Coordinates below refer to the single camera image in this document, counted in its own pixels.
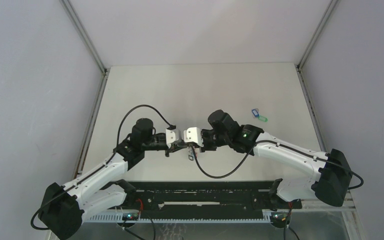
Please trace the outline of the metal key organizer with rings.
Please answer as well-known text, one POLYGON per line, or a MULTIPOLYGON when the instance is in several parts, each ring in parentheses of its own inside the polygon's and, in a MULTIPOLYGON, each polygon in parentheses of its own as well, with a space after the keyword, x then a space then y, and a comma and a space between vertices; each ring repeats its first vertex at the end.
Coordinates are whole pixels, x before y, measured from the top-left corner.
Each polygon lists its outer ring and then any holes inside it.
POLYGON ((194 161, 196 161, 197 156, 198 156, 196 148, 193 145, 190 145, 187 147, 187 151, 188 151, 187 159, 188 159, 188 156, 192 156, 194 158, 194 161))

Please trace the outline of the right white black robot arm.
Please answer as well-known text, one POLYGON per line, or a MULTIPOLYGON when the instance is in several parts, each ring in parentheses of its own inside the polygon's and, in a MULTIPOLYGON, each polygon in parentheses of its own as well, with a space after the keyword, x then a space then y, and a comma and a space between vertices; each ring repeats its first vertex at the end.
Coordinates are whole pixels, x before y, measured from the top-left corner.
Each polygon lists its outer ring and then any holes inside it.
POLYGON ((269 203, 282 208, 288 202, 302 199, 318 199, 323 203, 341 207, 344 204, 352 177, 345 154, 337 149, 330 152, 306 149, 281 140, 250 124, 238 124, 221 109, 210 114, 211 129, 189 127, 183 139, 201 152, 215 151, 229 146, 237 153, 275 160, 300 171, 305 177, 276 179, 271 187, 269 203))

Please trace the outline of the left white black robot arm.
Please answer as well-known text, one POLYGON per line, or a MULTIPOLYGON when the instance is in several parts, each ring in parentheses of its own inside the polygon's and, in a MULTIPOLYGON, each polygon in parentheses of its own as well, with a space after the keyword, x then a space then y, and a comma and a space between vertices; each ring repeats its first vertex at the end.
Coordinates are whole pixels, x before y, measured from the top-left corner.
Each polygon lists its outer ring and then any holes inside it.
POLYGON ((183 141, 174 125, 156 133, 153 122, 141 118, 131 133, 116 145, 108 158, 81 176, 59 185, 54 182, 44 193, 35 216, 58 239, 67 240, 90 217, 115 206, 133 207, 137 196, 118 183, 105 185, 131 170, 145 157, 146 151, 164 151, 167 155, 183 141))

